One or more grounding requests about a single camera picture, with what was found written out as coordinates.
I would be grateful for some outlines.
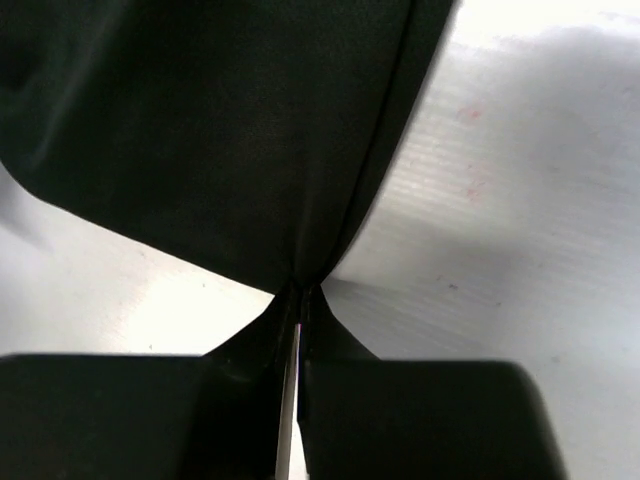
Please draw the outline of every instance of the black fabric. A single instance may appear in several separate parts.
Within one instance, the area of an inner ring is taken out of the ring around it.
[[[528,377],[500,362],[307,360],[312,480],[562,480]]]
[[[36,196],[271,292],[322,279],[450,0],[0,0],[0,159]]]
[[[0,361],[0,478],[270,478],[298,303],[283,291],[203,357]]]

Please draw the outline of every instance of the dark cloth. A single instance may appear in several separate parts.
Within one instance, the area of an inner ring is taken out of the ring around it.
[[[270,292],[327,275],[444,0],[0,0],[0,159],[80,217]]]

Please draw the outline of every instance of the white cutting surface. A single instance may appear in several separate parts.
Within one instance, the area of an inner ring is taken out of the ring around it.
[[[388,357],[516,360],[572,478],[640,478],[640,4],[467,1],[327,285]]]
[[[378,354],[521,363],[579,480],[640,477],[634,3],[461,3],[326,285]],[[0,171],[0,353],[203,353],[269,299],[38,202]]]

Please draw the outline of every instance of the red mark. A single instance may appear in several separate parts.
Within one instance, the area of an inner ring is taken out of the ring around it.
[[[477,107],[464,107],[458,110],[458,117],[467,120],[477,120],[482,116],[482,110]]]

